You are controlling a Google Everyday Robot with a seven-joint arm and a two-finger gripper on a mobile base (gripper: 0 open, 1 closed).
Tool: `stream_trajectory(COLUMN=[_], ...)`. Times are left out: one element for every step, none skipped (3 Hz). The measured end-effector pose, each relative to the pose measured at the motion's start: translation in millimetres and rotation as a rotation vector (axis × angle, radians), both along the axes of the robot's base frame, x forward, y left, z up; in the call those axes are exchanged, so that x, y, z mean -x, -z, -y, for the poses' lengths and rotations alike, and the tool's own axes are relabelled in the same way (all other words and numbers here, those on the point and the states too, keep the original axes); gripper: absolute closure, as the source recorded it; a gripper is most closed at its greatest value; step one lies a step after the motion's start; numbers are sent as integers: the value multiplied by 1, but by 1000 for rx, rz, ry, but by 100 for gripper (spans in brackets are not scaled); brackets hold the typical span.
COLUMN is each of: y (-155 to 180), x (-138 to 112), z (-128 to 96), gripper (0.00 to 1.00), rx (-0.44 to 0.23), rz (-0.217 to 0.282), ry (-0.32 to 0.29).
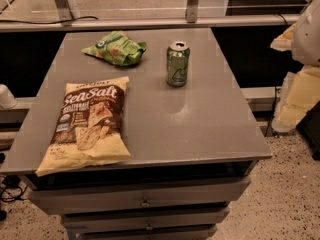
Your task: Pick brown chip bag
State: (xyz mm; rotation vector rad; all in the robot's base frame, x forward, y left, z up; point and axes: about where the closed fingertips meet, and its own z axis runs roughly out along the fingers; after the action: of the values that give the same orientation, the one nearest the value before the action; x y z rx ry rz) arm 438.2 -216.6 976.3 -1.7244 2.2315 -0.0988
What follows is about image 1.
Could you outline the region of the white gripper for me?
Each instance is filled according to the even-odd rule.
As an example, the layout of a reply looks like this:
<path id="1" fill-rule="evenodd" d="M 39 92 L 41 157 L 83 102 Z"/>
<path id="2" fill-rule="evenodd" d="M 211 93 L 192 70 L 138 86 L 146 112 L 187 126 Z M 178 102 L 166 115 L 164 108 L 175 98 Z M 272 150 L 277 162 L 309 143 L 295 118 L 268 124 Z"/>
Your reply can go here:
<path id="1" fill-rule="evenodd" d="M 275 38 L 270 47 L 283 52 L 290 51 L 296 24 L 292 24 Z M 320 67 L 304 66 L 298 73 L 289 72 L 280 90 L 272 128 L 276 132 L 293 130 L 320 101 Z"/>

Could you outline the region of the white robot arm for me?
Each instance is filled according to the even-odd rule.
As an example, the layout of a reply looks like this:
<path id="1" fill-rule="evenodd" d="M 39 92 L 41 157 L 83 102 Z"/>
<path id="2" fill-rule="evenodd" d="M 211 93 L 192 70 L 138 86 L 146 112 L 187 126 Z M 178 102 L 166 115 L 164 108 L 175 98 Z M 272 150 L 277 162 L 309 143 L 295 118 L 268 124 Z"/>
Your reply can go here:
<path id="1" fill-rule="evenodd" d="M 274 112 L 272 128 L 287 133 L 320 101 L 320 0 L 313 0 L 270 47 L 290 51 L 292 58 L 303 65 L 298 73 L 285 77 Z"/>

